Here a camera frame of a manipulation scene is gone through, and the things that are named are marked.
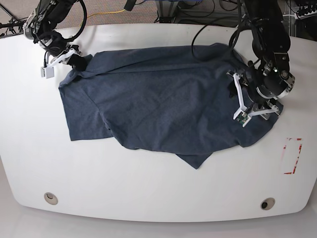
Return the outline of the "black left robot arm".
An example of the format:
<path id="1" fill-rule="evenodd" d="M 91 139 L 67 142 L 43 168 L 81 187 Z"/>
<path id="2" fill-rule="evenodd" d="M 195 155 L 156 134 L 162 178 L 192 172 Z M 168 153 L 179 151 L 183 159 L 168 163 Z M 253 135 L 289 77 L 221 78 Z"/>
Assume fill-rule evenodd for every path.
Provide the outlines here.
<path id="1" fill-rule="evenodd" d="M 283 14 L 275 0 L 239 0 L 238 27 L 229 40 L 228 54 L 233 55 L 240 33 L 251 30 L 255 62 L 249 61 L 241 73 L 228 71 L 233 78 L 231 95 L 237 95 L 239 108 L 234 120 L 246 125 L 253 117 L 268 119 L 279 115 L 277 100 L 288 95 L 295 84 L 290 72 L 291 40 L 284 29 Z"/>

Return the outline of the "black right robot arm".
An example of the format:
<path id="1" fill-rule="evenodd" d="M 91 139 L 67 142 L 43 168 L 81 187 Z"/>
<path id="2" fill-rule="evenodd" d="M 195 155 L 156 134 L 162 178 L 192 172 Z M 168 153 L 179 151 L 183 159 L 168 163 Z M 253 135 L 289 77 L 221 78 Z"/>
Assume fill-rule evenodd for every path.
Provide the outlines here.
<path id="1" fill-rule="evenodd" d="M 81 35 L 87 22 L 87 9 L 83 0 L 79 0 L 83 9 L 79 31 L 69 38 L 64 38 L 55 31 L 56 26 L 66 18 L 75 3 L 75 0 L 41 0 L 23 25 L 25 37 L 45 50 L 41 77 L 54 77 L 53 67 L 58 63 L 70 65 L 77 71 L 84 71 L 87 67 L 87 61 L 81 56 L 79 46 L 71 44 Z"/>

